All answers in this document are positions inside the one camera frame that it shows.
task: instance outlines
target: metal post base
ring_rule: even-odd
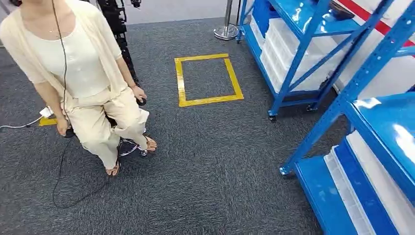
[[[127,140],[127,139],[121,139],[120,144],[118,146],[119,149],[121,149],[121,147],[125,144],[128,144],[128,150],[124,151],[124,152],[119,152],[119,156],[120,157],[124,157],[129,155],[130,153],[136,151],[137,149],[140,150],[140,153],[142,156],[147,156],[147,150],[145,149],[141,149],[140,146],[136,143],[134,143],[133,141]]]
[[[238,32],[239,32],[238,27],[232,24],[229,24],[228,27],[221,26],[213,30],[215,37],[222,39],[222,40],[232,40],[238,35]]]

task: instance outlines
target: hand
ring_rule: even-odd
[[[58,124],[56,125],[56,128],[58,129],[58,133],[61,136],[65,136],[66,131],[67,131],[68,126],[69,126],[68,121],[64,117],[58,118],[57,121],[58,121]]]
[[[138,86],[133,86],[131,88],[133,90],[134,96],[140,101],[143,102],[142,99],[147,99],[147,95],[144,93],[144,90]]]

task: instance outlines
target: wheel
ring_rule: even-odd
[[[316,111],[317,108],[311,108],[311,105],[308,105],[306,110],[307,112],[311,112],[311,111]]]
[[[285,169],[284,168],[282,168],[282,167],[280,167],[279,168],[279,172],[280,172],[280,174],[281,175],[287,175],[288,173],[285,171]]]
[[[271,122],[275,122],[277,120],[276,116],[269,116]]]

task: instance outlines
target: red stripe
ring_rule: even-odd
[[[371,14],[369,12],[367,12],[365,9],[363,9],[361,6],[359,6],[358,4],[353,2],[352,0],[338,0],[338,1],[341,4],[343,4],[345,7],[347,7],[350,11],[352,11],[355,15],[362,18],[364,21],[367,21],[369,19],[369,17],[371,16]],[[379,31],[383,35],[386,35],[389,32],[389,30],[391,29],[391,27],[389,27],[387,24],[385,24],[382,21],[380,21],[376,25],[375,28],[376,28],[377,31]],[[410,40],[408,40],[404,44],[404,47],[413,46],[413,45],[415,45],[415,44],[413,42],[411,42]]]

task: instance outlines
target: white top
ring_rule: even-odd
[[[45,40],[26,30],[27,41],[43,66],[64,84],[65,58],[60,40]],[[76,20],[73,32],[64,37],[67,57],[66,85],[74,98],[85,98],[110,85],[99,56],[81,24]]]

